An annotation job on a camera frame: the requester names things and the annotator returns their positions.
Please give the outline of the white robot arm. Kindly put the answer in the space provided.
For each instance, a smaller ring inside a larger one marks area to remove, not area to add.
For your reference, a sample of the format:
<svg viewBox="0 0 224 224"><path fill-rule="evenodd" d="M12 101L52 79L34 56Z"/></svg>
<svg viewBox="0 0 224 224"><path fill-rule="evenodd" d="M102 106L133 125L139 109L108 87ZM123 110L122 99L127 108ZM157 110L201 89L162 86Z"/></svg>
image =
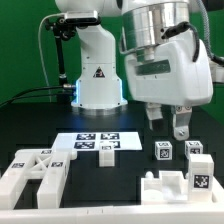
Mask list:
<svg viewBox="0 0 224 224"><path fill-rule="evenodd" d="M146 104L150 126L163 119L170 105L173 135L189 138L194 106L211 101L214 76L210 64L224 67L198 37L189 13L207 12L202 0L55 0L81 41L82 73L72 106L88 114L127 103L116 75L115 49L125 56L131 96Z"/></svg>

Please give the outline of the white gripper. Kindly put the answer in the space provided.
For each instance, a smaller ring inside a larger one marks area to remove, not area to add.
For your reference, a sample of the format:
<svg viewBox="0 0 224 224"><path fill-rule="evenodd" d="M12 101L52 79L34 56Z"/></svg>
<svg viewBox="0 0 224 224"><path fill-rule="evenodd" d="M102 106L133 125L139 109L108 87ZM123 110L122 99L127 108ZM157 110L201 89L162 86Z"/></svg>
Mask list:
<svg viewBox="0 0 224 224"><path fill-rule="evenodd" d="M173 135L189 138L192 108L211 101L213 85L207 53L199 41L199 57L192 61L195 42L191 31L170 38L154 50L154 61L138 62L132 53L125 57L125 69L131 96L146 104L151 130L163 128L161 105L172 107Z"/></svg>

